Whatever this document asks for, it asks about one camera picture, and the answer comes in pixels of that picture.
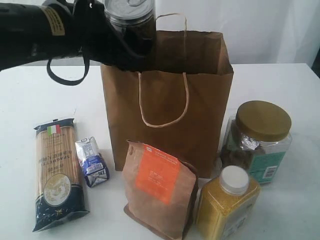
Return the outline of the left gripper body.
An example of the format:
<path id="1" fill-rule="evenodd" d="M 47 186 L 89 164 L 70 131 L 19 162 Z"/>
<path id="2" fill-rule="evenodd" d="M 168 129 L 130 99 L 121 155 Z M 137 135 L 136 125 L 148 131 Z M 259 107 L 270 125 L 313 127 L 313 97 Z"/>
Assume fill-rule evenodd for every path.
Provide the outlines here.
<path id="1" fill-rule="evenodd" d="M 46 0 L 42 5 L 55 10 L 64 27 L 64 35 L 56 36 L 51 47 L 54 59 L 84 56 L 92 61 L 106 62 L 108 48 L 104 41 L 110 36 L 105 7 L 98 0 Z"/>

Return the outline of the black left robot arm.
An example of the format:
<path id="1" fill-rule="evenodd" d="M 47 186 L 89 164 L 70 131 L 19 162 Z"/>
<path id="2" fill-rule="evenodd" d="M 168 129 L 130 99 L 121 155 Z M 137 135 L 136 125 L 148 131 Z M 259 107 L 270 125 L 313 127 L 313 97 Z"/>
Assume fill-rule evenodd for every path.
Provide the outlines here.
<path id="1" fill-rule="evenodd" d="M 83 57 L 136 71 L 156 41 L 152 0 L 1 3 L 0 68 Z"/>

